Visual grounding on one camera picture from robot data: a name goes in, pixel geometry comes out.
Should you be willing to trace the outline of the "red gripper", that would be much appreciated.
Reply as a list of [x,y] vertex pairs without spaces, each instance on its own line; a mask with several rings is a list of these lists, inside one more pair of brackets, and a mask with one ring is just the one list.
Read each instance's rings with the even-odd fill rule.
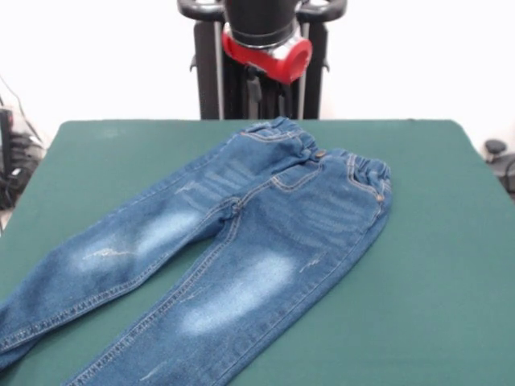
[[228,57],[239,64],[249,66],[247,89],[249,108],[258,109],[262,100],[262,88],[258,70],[278,84],[278,114],[290,117],[290,86],[300,78],[310,63],[312,44],[302,36],[301,27],[296,24],[293,34],[284,43],[273,47],[247,47],[238,43],[233,31],[226,23],[221,33],[222,47]]

